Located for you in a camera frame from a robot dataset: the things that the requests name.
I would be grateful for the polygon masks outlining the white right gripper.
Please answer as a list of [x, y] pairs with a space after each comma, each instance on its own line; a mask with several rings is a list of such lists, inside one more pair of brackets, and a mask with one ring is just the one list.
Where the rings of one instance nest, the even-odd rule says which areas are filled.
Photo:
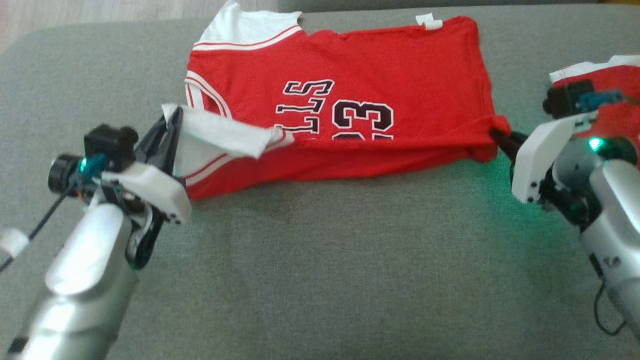
[[490, 129], [489, 136], [512, 162], [511, 191], [522, 203], [555, 208], [581, 229], [602, 212], [590, 183], [606, 162], [622, 161], [636, 169], [638, 148], [624, 136], [580, 137], [596, 123], [598, 114], [586, 112], [538, 125], [529, 135]]

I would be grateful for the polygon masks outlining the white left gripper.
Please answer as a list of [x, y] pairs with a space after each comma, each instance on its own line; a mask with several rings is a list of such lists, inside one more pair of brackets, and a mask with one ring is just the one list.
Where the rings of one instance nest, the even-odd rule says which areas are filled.
[[106, 156], [59, 156], [48, 172], [48, 187], [61, 198], [115, 205], [132, 221], [125, 257], [136, 271], [153, 255], [166, 223], [185, 224], [192, 203], [182, 182], [172, 177], [183, 123], [182, 107], [160, 117], [135, 147], [135, 160], [121, 170]]

